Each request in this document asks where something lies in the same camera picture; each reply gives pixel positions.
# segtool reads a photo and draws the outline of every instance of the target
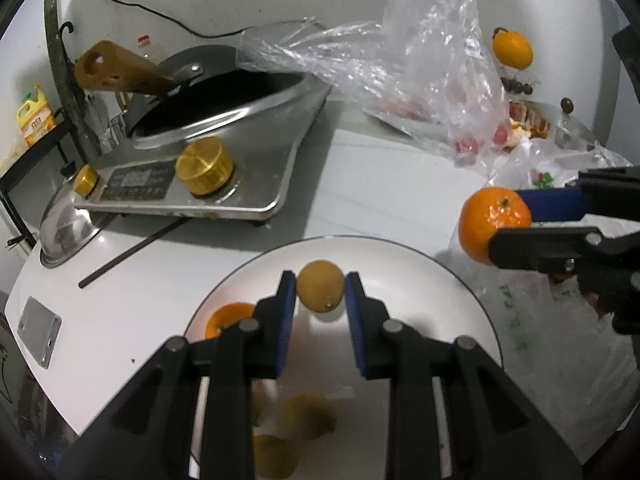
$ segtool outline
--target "cooking oil bottle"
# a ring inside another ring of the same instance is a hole
[[[29,147],[56,127],[56,119],[49,108],[46,96],[40,90],[40,85],[37,84],[35,89],[37,100],[32,99],[31,93],[25,95],[17,113],[18,126]]]

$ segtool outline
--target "metal lid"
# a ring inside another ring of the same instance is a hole
[[[67,179],[47,204],[40,224],[40,261],[57,267],[92,240],[115,217],[74,207],[73,178]]]

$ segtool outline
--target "clear plastic bag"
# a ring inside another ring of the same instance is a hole
[[[577,178],[578,170],[628,165],[601,146],[568,152],[549,140],[525,139],[488,184],[562,187]],[[581,223],[597,225],[607,236],[640,228],[634,222],[593,216]],[[640,372],[631,339],[613,331],[610,316],[598,316],[575,278],[553,284],[538,272],[478,264],[463,252],[457,229],[440,261],[484,305],[508,375],[585,462],[633,407]]]
[[[313,73],[368,113],[400,122],[418,142],[447,145],[458,160],[488,155],[511,130],[476,0],[389,0],[382,24],[322,30],[309,19],[251,28],[240,39],[237,64]]]
[[[11,148],[9,148],[9,153],[4,158],[2,162],[0,162],[0,176],[3,176],[9,168],[12,167],[16,163],[16,161],[29,149],[27,146],[27,142],[24,140],[23,134],[18,131],[14,135],[14,140],[11,143]]]

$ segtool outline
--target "black shelf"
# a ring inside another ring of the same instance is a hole
[[[70,121],[63,121],[24,152],[22,156],[20,156],[20,158],[7,170],[7,172],[0,177],[0,202],[2,202],[7,214],[20,232],[20,236],[14,238],[12,242],[21,242],[24,240],[28,243],[31,249],[36,245],[36,239],[24,223],[24,220],[22,220],[20,213],[16,210],[9,193],[18,185],[25,175],[27,175],[27,173],[29,173],[36,164],[38,164],[47,155],[47,153],[54,148],[56,148],[60,153],[62,161],[65,164],[68,164],[68,158],[60,145],[60,141],[66,135],[71,136],[82,162],[86,163],[86,154],[80,144],[78,131]]]

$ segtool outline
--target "power cord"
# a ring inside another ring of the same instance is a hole
[[[2,395],[7,400],[7,402],[9,402],[10,404],[13,404],[14,400],[11,398],[11,393],[9,393],[9,387],[6,385],[6,380],[4,378],[4,363],[6,361],[6,355],[7,355],[6,349],[4,348],[4,346],[0,344],[0,356],[2,359],[2,364],[0,364],[0,378],[2,379],[2,386],[4,386],[4,390],[6,391],[6,394],[4,394],[4,392],[0,390],[0,395]]]
[[[167,16],[166,14],[163,14],[162,12],[158,12],[157,10],[149,9],[149,7],[145,7],[142,4],[132,4],[129,2],[123,2],[121,0],[109,0],[109,1],[126,6],[126,7],[137,7],[138,9],[146,10],[146,12],[150,12],[151,14],[154,14],[160,18],[163,18],[164,20],[174,23],[178,27],[182,28],[183,30],[186,30],[188,33],[193,34],[196,38],[200,38],[201,40],[218,40],[219,38],[228,38],[229,36],[235,36],[236,34],[240,34],[241,32],[244,32],[249,28],[249,27],[245,27],[245,28],[240,28],[239,30],[234,30],[233,32],[225,32],[224,34],[213,34],[212,36],[207,36],[206,34],[200,34],[199,32],[196,32],[192,28],[187,27],[183,22],[176,20],[171,16]]]

